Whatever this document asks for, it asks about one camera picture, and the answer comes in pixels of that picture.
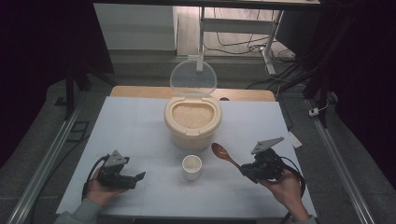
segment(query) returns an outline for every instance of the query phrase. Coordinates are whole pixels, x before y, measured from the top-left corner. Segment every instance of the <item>transparent lid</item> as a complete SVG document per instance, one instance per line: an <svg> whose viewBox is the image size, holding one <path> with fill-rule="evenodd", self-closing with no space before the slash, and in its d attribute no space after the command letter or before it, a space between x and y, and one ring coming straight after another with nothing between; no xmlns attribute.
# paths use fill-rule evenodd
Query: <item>transparent lid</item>
<svg viewBox="0 0 396 224"><path fill-rule="evenodd" d="M218 86L218 79L208 63L201 60L187 60L174 68L170 84L173 91L179 94L210 94Z"/></svg>

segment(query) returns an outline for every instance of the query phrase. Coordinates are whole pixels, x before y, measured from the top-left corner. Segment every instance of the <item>wooden floor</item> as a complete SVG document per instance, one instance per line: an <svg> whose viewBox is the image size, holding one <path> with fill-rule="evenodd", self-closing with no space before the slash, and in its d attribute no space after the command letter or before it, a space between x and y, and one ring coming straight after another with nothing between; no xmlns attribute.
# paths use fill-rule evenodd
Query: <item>wooden floor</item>
<svg viewBox="0 0 396 224"><path fill-rule="evenodd" d="M239 9L206 7L206 18L223 18L238 20L272 21L273 10ZM177 7L177 55L188 56L198 54L199 43L199 19L201 9L199 7ZM250 51L250 47L266 43L267 35L229 34L229 33L205 33L204 55L205 56L229 56L229 57L261 57L258 49ZM272 50L277 54L286 49L282 44L274 42Z"/></svg>

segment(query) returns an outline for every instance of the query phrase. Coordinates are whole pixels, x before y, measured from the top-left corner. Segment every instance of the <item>gray sleeve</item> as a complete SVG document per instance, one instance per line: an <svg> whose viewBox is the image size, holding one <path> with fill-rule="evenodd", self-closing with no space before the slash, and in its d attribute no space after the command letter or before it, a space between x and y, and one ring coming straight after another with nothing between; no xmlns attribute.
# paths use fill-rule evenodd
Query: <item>gray sleeve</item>
<svg viewBox="0 0 396 224"><path fill-rule="evenodd" d="M291 222L291 224L317 224L317 221L315 220L315 218L313 216L311 216L311 218L309 218L307 221L302 221L302 222Z"/></svg>
<svg viewBox="0 0 396 224"><path fill-rule="evenodd" d="M56 220L55 224L82 224L95 223L97 215L103 207L91 200L84 199L78 209L70 214L63 212Z"/></svg>

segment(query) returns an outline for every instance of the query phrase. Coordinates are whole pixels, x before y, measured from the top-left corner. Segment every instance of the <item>power adapter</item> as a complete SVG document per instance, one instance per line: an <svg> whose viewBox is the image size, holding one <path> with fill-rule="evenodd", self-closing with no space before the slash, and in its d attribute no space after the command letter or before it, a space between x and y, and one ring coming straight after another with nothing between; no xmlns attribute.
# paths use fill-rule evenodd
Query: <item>power adapter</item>
<svg viewBox="0 0 396 224"><path fill-rule="evenodd" d="M319 110L317 108L313 108L309 110L309 116L314 117L319 114Z"/></svg>

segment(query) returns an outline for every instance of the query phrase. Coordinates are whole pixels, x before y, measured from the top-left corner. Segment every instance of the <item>person's left hand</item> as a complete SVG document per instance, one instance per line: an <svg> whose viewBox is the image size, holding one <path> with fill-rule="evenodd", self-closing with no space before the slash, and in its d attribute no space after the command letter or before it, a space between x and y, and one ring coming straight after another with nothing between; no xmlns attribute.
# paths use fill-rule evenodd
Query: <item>person's left hand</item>
<svg viewBox="0 0 396 224"><path fill-rule="evenodd" d="M101 205L102 207L105 207L114 196L121 194L128 189L109 189L102 186L96 179L96 177L98 176L98 172L99 169L97 169L92 175L90 184L88 186L86 198Z"/></svg>

